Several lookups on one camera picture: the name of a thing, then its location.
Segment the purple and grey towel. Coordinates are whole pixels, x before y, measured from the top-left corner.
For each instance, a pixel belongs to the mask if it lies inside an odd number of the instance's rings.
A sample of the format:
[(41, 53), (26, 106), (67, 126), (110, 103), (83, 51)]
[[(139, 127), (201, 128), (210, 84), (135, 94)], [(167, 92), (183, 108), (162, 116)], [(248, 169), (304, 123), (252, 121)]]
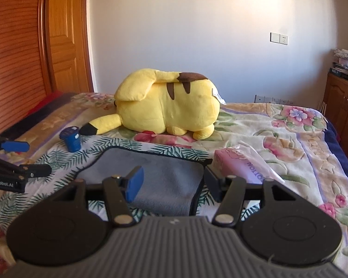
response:
[(196, 214), (204, 168), (209, 163), (208, 153), (198, 149), (159, 145), (149, 151), (135, 151), (115, 146), (75, 177), (87, 184), (99, 184), (141, 166), (144, 182), (131, 206), (163, 216), (190, 216)]

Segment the wooden room door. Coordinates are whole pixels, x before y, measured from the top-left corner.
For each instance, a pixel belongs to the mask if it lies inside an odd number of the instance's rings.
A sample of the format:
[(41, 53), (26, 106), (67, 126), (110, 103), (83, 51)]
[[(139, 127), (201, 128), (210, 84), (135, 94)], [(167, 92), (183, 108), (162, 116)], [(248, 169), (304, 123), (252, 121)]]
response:
[(48, 62), (53, 89), (93, 91), (87, 36), (87, 0), (45, 0)]

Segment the purple tissue pack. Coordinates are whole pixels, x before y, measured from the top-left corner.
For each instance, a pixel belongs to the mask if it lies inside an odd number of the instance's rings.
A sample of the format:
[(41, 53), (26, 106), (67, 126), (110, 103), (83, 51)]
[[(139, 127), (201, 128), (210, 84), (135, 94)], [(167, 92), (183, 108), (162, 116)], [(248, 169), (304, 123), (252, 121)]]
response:
[(262, 184), (265, 179), (285, 183), (260, 154), (243, 141), (236, 146), (215, 150), (213, 164), (225, 177), (238, 176), (252, 184)]

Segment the palm leaf print cloth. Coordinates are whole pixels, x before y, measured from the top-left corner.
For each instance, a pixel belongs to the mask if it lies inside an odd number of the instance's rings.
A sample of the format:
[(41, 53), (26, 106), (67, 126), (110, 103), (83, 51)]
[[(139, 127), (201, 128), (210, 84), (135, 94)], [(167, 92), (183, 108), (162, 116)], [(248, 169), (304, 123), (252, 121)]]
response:
[(113, 174), (126, 175), (136, 166), (145, 170), (145, 182), (129, 205), (133, 218), (200, 215), (212, 218), (219, 203), (201, 180), (207, 150), (150, 144), (107, 136), (83, 136), (81, 150), (68, 152), (57, 143), (37, 160), (49, 165), (46, 178), (29, 180), (24, 193), (0, 197), (0, 228), (7, 230), (19, 215), (77, 178), (99, 184)]

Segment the blue cylindrical cup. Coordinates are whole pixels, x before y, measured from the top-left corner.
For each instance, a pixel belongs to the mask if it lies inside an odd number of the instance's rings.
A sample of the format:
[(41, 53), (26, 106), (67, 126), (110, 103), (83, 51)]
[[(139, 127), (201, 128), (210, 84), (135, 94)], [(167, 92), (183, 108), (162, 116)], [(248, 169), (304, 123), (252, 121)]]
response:
[(63, 129), (59, 134), (59, 138), (65, 143), (69, 152), (77, 152), (81, 150), (80, 133), (77, 126)]

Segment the wooden slatted wardrobe door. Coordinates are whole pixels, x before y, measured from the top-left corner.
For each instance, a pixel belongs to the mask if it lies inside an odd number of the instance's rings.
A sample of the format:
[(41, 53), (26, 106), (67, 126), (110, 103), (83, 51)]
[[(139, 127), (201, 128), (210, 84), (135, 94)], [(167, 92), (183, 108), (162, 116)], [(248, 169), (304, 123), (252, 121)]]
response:
[(0, 132), (51, 91), (41, 56), (40, 1), (0, 0)]

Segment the red and navy blanket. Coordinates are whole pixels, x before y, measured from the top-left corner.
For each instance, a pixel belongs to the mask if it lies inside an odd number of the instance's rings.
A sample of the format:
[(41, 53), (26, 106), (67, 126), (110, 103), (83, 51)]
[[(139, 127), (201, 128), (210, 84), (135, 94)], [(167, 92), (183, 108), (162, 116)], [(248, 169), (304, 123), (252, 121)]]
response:
[(31, 109), (25, 118), (7, 128), (1, 133), (1, 135), (10, 140), (19, 138), (54, 111), (70, 102), (71, 98), (75, 95), (75, 92), (63, 93), (60, 91), (49, 94), (46, 98), (40, 101), (38, 105)]

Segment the floral bed blanket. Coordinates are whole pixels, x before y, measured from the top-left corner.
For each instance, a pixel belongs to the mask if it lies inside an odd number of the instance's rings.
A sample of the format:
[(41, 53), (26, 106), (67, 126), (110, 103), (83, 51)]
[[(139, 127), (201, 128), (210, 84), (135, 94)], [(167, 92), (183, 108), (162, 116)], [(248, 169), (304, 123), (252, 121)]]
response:
[(14, 264), (5, 232), (11, 221), (73, 180), (111, 146), (201, 161), (215, 159), (220, 169), (236, 161), (233, 148), (245, 142), (253, 147), (285, 184), (333, 217), (343, 231), (335, 264), (348, 275), (348, 159), (336, 131), (314, 109), (279, 104), (235, 104), (222, 107), (210, 138), (196, 141), (190, 134), (172, 136), (137, 133), (124, 127), (102, 136), (81, 139), (81, 150), (68, 152), (59, 139), (68, 126), (81, 126), (115, 110), (109, 94), (84, 93), (60, 97), (9, 132), (26, 141), (28, 152), (0, 152), (15, 164), (48, 164), (47, 178), (28, 182), (23, 194), (0, 191), (0, 275)]

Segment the yellow Pikachu plush toy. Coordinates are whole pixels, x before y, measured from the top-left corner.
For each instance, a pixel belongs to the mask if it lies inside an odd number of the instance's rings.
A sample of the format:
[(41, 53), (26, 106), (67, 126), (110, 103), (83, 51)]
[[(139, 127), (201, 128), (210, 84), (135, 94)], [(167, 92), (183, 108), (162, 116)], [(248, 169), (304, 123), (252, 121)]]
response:
[(114, 95), (116, 112), (81, 127), (84, 136), (104, 134), (124, 126), (136, 132), (187, 132), (195, 140), (209, 138), (225, 100), (206, 76), (145, 68), (128, 75)]

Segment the white power strip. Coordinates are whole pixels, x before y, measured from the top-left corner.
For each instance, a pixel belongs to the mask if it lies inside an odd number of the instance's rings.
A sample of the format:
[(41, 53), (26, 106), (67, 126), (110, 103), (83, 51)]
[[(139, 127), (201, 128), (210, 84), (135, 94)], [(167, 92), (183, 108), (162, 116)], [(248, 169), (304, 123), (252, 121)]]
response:
[(289, 101), (282, 98), (267, 97), (262, 95), (256, 95), (254, 103), (271, 103), (271, 104), (282, 104), (282, 105), (293, 105), (293, 101)]

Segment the wooden cabinet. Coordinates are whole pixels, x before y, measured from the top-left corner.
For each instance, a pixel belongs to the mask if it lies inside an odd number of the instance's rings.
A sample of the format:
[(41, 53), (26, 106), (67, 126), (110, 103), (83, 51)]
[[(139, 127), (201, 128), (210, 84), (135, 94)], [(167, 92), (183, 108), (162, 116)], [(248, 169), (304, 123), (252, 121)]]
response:
[(348, 158), (348, 81), (328, 73), (323, 102), (325, 116), (336, 129), (341, 149)]

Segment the stack of folded linens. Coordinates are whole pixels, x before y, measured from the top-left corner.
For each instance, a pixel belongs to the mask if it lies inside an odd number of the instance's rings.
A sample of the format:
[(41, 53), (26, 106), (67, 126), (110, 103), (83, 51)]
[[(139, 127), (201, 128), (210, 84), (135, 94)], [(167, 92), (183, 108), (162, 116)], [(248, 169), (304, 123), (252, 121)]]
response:
[(348, 81), (348, 50), (334, 49), (329, 73)]

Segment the white wall switch socket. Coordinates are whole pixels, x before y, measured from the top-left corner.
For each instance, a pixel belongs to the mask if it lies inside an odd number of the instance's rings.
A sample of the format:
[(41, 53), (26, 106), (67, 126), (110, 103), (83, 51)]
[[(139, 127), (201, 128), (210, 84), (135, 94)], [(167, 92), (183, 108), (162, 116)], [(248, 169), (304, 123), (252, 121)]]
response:
[(281, 35), (278, 33), (271, 33), (270, 34), (270, 41), (272, 43), (288, 45), (289, 37), (287, 35)]

